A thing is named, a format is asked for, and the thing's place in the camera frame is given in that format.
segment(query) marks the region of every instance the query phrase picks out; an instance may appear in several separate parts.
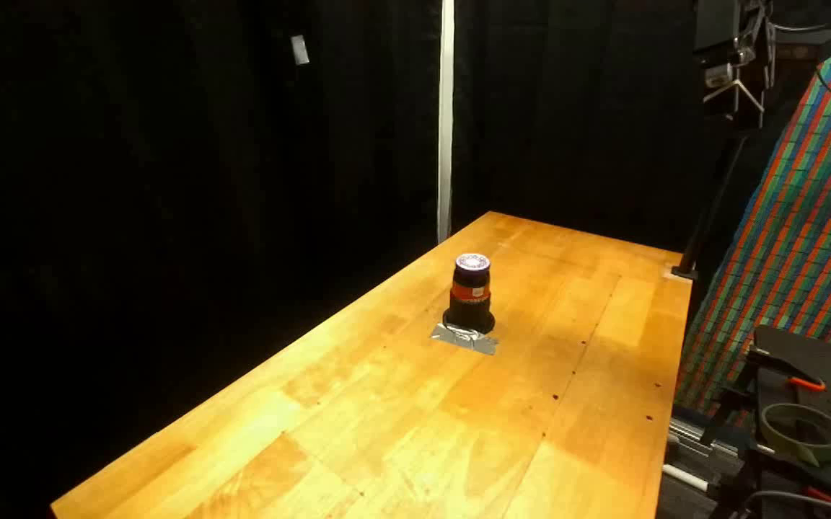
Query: wooden table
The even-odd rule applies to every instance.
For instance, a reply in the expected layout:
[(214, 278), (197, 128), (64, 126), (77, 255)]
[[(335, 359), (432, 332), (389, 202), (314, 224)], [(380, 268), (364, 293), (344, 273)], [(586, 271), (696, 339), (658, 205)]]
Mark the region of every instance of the wooden table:
[[(494, 258), (495, 353), (432, 339)], [(61, 495), (57, 515), (654, 515), (677, 254), (484, 214)]]

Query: jar lid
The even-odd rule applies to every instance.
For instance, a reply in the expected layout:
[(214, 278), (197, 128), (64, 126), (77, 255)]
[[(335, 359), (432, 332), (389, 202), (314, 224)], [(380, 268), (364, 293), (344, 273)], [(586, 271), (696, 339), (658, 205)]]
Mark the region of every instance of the jar lid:
[(488, 271), (490, 258), (484, 254), (459, 254), (455, 265), (465, 271)]

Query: wood grain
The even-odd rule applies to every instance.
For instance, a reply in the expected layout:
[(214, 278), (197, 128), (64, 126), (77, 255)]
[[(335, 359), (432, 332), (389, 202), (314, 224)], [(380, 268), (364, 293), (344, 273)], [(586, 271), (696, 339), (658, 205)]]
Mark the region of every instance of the wood grain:
[[(495, 353), (431, 337), (494, 258)], [(484, 214), (61, 495), (57, 515), (654, 515), (677, 254)]]

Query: black backdrop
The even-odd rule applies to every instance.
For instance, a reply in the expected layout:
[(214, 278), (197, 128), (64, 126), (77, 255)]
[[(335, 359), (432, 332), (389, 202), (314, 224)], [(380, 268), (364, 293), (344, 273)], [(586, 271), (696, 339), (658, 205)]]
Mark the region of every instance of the black backdrop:
[(684, 248), (721, 126), (702, 117), (682, 0), (461, 0), (461, 221), (503, 208)]
[(436, 55), (422, 2), (0, 2), (0, 512), (431, 245)]

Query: white label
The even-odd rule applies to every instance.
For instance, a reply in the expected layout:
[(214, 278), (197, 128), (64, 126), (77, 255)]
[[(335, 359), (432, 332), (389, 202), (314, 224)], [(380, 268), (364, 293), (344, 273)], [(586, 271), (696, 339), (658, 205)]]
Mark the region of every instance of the white label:
[(291, 52), (293, 52), (293, 64), (298, 66), (309, 66), (309, 52), (306, 52), (306, 36), (304, 33), (291, 33)]

